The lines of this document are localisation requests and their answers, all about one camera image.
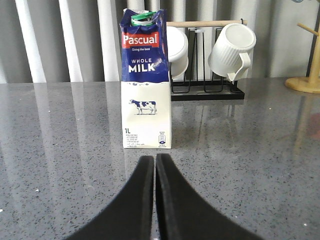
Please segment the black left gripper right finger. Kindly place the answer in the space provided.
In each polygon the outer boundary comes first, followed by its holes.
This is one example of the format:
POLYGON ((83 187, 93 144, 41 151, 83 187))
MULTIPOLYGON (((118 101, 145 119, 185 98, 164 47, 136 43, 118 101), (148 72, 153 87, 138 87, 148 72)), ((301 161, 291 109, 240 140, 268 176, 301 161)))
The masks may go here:
POLYGON ((160 239, 260 239, 206 202, 186 181, 168 153, 157 154, 155 164, 160 239))

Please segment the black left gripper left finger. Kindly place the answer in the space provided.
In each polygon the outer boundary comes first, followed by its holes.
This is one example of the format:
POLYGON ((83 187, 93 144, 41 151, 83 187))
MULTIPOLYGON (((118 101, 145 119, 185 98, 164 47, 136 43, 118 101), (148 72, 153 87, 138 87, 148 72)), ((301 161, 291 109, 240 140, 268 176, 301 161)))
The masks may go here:
POLYGON ((117 196, 69 240, 149 240, 153 214, 154 158, 141 156, 117 196))

